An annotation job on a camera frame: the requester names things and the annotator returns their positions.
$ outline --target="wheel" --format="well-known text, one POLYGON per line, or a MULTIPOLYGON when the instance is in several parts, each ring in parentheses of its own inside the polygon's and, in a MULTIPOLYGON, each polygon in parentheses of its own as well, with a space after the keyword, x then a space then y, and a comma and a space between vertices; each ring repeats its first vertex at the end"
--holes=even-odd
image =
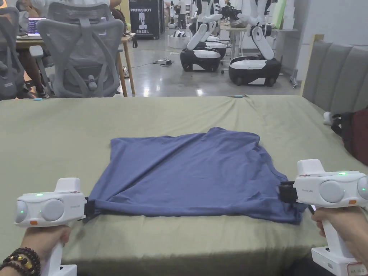
POLYGON ((240 85, 241 85, 241 83, 242 83, 241 78, 237 78, 237 79, 236 79, 236 85, 237 85, 237 86, 240 86, 240 85))
POLYGON ((189 63, 183 63, 183 69, 184 69, 185 72, 190 72, 190 71, 193 70, 193 67, 189 63))
POLYGON ((213 66, 211 67, 210 72, 216 72, 216 70, 217 70, 217 68, 218 68, 218 67, 219 67, 218 65, 213 65, 213 66))
POLYGON ((268 87, 272 87, 274 84, 275 84, 275 79, 274 78, 269 78, 268 80, 267 80, 267 83, 266 83, 266 85, 268 86, 268 87))

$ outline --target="laptop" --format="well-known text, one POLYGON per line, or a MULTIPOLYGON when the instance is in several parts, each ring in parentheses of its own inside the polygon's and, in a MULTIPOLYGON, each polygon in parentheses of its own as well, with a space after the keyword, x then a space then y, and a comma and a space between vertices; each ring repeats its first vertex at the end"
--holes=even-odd
POLYGON ((28 33, 25 36, 17 36, 19 40, 41 40, 41 36, 37 31, 36 23, 45 17, 29 17, 28 18, 28 33))

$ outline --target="gold bead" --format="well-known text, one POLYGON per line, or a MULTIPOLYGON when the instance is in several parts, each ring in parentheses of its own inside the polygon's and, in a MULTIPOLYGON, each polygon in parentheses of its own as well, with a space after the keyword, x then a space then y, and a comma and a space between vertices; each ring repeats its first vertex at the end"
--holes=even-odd
POLYGON ((28 269, 32 268, 32 264, 30 262, 27 262, 24 266, 28 269))

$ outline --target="black banner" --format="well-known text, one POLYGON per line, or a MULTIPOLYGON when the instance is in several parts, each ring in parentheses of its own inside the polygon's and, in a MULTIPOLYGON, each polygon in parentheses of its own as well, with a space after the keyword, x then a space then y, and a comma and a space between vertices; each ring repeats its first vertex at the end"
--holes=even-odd
POLYGON ((137 36, 159 36, 158 1, 130 0, 130 24, 137 36))

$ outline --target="green bedsheet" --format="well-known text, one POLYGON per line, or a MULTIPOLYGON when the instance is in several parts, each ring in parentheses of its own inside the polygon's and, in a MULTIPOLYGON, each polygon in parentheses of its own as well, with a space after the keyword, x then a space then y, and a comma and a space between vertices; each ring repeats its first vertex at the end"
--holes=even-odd
MULTIPOLYGON (((290 180, 297 161, 311 158, 327 171, 368 173, 322 124, 322 114, 299 96, 2 101, 0 257, 19 246, 24 232, 13 225, 16 198, 53 191, 61 177, 79 177, 89 195, 116 137, 177 136, 211 127, 250 131, 290 180)), ((90 275, 277 275, 311 247, 326 244, 308 210, 300 226, 245 216, 120 215, 71 226, 64 262, 90 275)))

